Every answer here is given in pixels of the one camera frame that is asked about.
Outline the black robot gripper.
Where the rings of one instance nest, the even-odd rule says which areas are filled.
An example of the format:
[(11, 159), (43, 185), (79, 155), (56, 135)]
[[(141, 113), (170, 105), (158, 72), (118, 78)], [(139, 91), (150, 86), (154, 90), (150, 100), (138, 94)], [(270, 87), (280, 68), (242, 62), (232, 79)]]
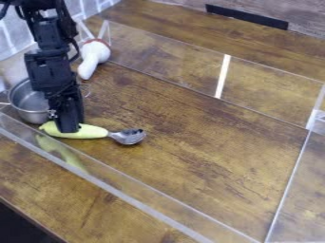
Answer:
[(62, 133), (75, 133), (85, 123), (83, 96), (66, 53), (50, 55), (40, 49), (24, 54), (32, 89), (50, 102), (50, 117)]

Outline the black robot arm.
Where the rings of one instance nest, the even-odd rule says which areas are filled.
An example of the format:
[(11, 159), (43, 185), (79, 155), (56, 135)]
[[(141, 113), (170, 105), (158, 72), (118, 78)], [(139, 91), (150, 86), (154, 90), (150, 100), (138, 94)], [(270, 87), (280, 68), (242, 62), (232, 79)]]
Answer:
[(48, 100), (50, 119), (62, 133), (75, 133), (85, 122), (82, 90), (71, 63), (81, 57), (79, 32), (64, 0), (0, 0), (0, 20), (10, 7), (26, 21), (38, 49), (24, 54), (32, 89)]

